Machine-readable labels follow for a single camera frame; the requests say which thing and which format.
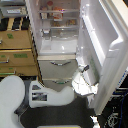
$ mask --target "refrigerator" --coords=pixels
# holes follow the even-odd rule
[[[75,56],[98,92],[89,108],[101,114],[128,66],[128,8],[122,0],[25,0],[39,58]]]

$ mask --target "freezer drawer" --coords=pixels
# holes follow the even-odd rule
[[[25,5],[24,0],[0,0],[0,5]]]
[[[39,66],[43,78],[72,78],[77,69],[76,60],[39,60]]]
[[[25,17],[27,10],[25,6],[0,7],[4,17]]]
[[[0,67],[34,65],[35,61],[31,49],[27,50],[1,50]]]
[[[61,91],[66,86],[71,86],[71,79],[43,80],[44,86],[55,91]]]
[[[0,67],[0,77],[6,77],[9,75],[18,76],[37,76],[38,71],[36,65],[33,66],[19,66],[19,67]]]
[[[0,49],[31,48],[28,31],[1,31]]]

